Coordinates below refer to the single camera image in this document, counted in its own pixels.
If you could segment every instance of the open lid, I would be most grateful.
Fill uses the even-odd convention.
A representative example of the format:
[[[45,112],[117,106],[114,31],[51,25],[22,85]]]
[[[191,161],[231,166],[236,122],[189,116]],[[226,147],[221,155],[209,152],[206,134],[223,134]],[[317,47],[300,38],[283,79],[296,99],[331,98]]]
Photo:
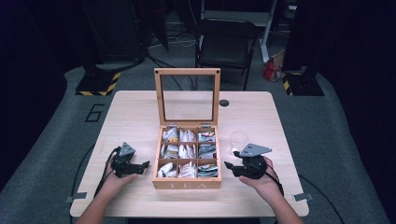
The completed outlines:
[[[218,124],[219,68],[154,69],[161,125]]]

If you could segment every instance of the wooden table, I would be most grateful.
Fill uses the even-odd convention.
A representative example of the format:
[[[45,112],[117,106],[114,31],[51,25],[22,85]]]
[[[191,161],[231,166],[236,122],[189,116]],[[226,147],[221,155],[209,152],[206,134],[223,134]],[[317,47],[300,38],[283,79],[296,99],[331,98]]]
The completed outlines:
[[[303,189],[272,95],[263,91],[221,91],[220,99],[230,102],[219,107],[220,189],[155,189],[152,164],[160,130],[156,91],[118,91],[78,188],[87,196],[74,200],[71,215],[82,214],[93,198],[108,155],[126,142],[136,150],[132,163],[151,164],[107,208],[107,217],[273,217],[271,207],[256,191],[233,177],[224,165],[224,161],[235,165],[241,162],[229,148],[231,133],[240,130],[248,134],[250,143],[273,149],[266,156],[274,162],[285,198],[299,216],[306,216],[307,203],[295,202],[291,197]]]

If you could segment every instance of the red object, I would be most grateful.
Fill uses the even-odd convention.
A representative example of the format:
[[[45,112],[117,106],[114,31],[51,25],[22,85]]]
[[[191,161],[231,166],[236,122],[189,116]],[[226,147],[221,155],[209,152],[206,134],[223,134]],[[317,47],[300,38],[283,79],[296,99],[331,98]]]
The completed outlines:
[[[264,67],[264,71],[262,72],[262,76],[267,79],[268,81],[271,81],[271,78],[273,76],[273,73],[275,72],[274,68],[274,60],[269,60],[267,64]]]

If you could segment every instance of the black chair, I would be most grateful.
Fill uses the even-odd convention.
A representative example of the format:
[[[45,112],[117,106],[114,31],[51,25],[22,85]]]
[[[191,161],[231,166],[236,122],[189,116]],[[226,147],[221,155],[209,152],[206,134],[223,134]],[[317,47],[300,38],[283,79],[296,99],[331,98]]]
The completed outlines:
[[[244,91],[248,84],[251,59],[258,38],[258,29],[250,21],[207,18],[195,27],[195,67],[241,69],[240,76],[221,82],[239,84]]]

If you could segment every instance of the gray carpet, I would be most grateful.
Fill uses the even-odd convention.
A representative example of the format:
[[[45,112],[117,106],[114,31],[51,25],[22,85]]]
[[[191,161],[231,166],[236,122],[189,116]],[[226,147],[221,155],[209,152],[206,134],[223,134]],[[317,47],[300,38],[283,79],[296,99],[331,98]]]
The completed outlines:
[[[286,35],[275,35],[270,54],[285,48],[286,41]],[[193,47],[183,47],[180,43],[170,44],[169,52],[161,46],[149,49],[152,56],[176,67],[194,67],[193,51]],[[115,91],[155,90],[152,72],[155,67],[156,64],[146,59],[122,72]],[[345,223],[389,223],[361,164],[332,85],[318,75],[324,97],[292,97],[285,93],[280,80],[268,82],[262,78],[259,49],[251,67],[247,90],[273,94],[298,173],[330,198]],[[65,74],[68,88],[63,101],[0,194],[0,223],[68,223],[69,204],[64,203],[64,198],[70,195],[78,164],[95,143],[114,96],[114,92],[109,96],[75,95],[75,87],[83,75],[82,68]],[[95,108],[103,111],[99,121],[84,122],[94,104],[103,104]],[[77,186],[86,163],[87,160],[78,175]],[[310,212],[304,221],[340,223],[324,197],[304,180],[302,184],[304,192],[315,197],[308,202]],[[106,223],[124,223],[124,220],[107,218]],[[261,223],[274,223],[274,219],[262,217]]]

